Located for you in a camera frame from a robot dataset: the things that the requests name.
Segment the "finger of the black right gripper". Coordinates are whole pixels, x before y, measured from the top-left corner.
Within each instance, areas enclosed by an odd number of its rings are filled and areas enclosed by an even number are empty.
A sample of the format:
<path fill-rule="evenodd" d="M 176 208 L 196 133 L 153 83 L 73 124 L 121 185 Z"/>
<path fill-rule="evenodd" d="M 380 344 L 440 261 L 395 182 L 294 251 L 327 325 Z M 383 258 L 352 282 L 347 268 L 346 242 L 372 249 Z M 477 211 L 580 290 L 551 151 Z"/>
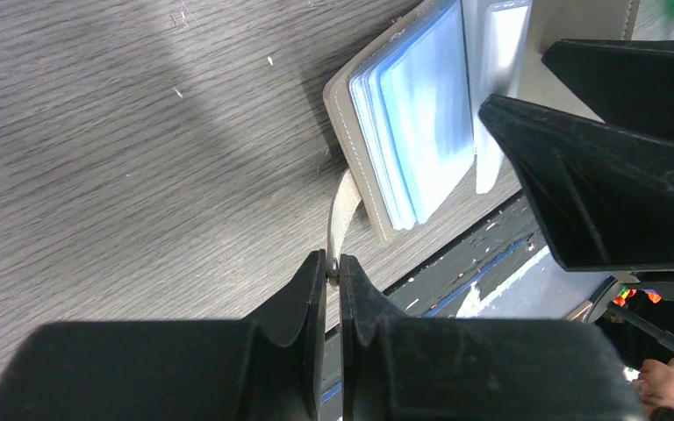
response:
<path fill-rule="evenodd" d="M 674 40 L 562 39 L 541 61 L 604 122 L 674 140 Z"/>
<path fill-rule="evenodd" d="M 479 117 L 564 269 L 674 271 L 674 140 L 499 95 Z"/>

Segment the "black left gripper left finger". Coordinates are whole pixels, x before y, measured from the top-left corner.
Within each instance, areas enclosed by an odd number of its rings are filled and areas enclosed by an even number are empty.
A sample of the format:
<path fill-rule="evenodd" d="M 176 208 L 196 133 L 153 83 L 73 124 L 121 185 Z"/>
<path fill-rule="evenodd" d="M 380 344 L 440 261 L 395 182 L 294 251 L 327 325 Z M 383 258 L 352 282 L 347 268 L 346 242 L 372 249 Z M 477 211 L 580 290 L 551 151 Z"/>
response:
<path fill-rule="evenodd" d="M 315 420 L 326 255 L 241 319 L 42 325 L 0 377 L 0 420 Z"/>

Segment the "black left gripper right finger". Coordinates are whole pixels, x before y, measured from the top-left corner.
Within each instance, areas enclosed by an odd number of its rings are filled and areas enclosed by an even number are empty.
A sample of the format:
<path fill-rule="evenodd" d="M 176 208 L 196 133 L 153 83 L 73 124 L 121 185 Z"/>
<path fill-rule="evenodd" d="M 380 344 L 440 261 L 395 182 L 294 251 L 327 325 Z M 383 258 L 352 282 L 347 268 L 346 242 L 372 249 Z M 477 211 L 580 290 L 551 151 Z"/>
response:
<path fill-rule="evenodd" d="M 414 318 L 342 255 L 346 420 L 643 420 L 618 356 L 592 325 Z"/>

